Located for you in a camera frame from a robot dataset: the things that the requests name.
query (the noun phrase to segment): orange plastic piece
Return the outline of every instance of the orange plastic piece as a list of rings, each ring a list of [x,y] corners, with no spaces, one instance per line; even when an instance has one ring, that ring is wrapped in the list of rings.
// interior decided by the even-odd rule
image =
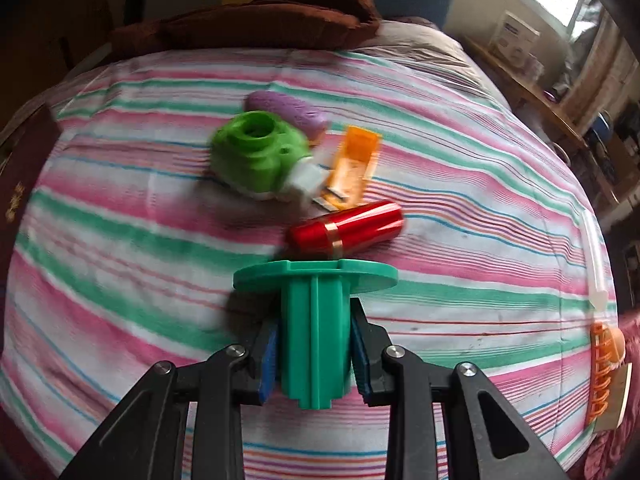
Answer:
[[[321,198],[338,210],[362,203],[364,190],[378,163],[379,134],[348,126],[334,158]]]
[[[625,357],[625,338],[616,327],[596,321],[591,325],[591,384],[586,425],[602,415],[609,403],[610,372]]]

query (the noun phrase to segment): cardboard box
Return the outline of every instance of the cardboard box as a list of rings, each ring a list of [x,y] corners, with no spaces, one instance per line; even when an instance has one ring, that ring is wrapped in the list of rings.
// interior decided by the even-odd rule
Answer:
[[[506,10],[496,28],[491,46],[511,66],[523,68],[539,37],[537,30]]]

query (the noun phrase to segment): striped bedsheet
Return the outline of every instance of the striped bedsheet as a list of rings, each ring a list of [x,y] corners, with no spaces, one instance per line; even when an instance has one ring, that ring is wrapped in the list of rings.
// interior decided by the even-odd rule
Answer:
[[[578,228],[588,200],[536,136],[459,75],[361,54],[166,52],[49,91],[63,134],[12,258],[2,408],[59,472],[153,362],[206,359],[260,315],[230,296],[232,275],[271,258],[293,218],[207,169],[207,139],[257,89],[332,117],[319,164],[348,124],[382,134],[366,200],[401,204],[406,228],[360,255],[400,275],[362,296],[369,319],[429,362],[484,368],[569,467],[591,438],[593,312]],[[605,260],[601,318],[616,323]],[[388,409],[366,407],[355,389],[321,412],[276,393],[244,408],[242,423],[247,478],[383,477]]]

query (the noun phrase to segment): purple foam toy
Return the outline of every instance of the purple foam toy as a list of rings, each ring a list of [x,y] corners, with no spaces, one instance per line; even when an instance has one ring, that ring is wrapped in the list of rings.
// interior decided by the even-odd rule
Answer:
[[[304,101],[271,90],[251,92],[244,100],[244,110],[262,110],[280,116],[304,133],[309,142],[317,142],[329,127],[329,117]]]

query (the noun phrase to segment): green holder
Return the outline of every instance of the green holder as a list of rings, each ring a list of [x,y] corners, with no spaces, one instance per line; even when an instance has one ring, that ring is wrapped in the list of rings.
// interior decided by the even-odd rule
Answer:
[[[330,408],[350,389],[350,296],[397,283],[395,267],[362,260],[283,260],[234,274],[241,292],[281,290],[282,391],[312,410]]]
[[[254,198],[279,192],[301,159],[311,156],[298,129],[268,112],[245,112],[210,140],[211,169],[231,187]]]

